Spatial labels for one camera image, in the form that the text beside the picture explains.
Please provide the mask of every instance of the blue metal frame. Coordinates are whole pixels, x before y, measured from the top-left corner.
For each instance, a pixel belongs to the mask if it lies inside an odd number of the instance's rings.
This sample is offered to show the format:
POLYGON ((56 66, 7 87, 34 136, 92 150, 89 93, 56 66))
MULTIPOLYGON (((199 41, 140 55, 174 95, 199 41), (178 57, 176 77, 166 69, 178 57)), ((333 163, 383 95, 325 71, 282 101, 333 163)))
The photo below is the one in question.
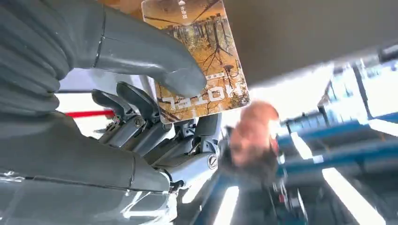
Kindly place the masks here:
MULTIPOLYGON (((383 116, 379 116, 375 119, 385 120, 389 122, 398 122, 398 113, 391 113, 383 116)), ((347 123, 338 124, 328 128, 313 129, 309 131, 299 132, 298 135, 303 140, 314 140, 324 137, 330 137, 337 134, 343 134, 347 132, 354 132, 355 130, 367 127, 367 125, 361 125, 358 121, 352 121, 347 123)), ((280 146, 293 144, 290 135, 281 136, 278 138, 280 146)))

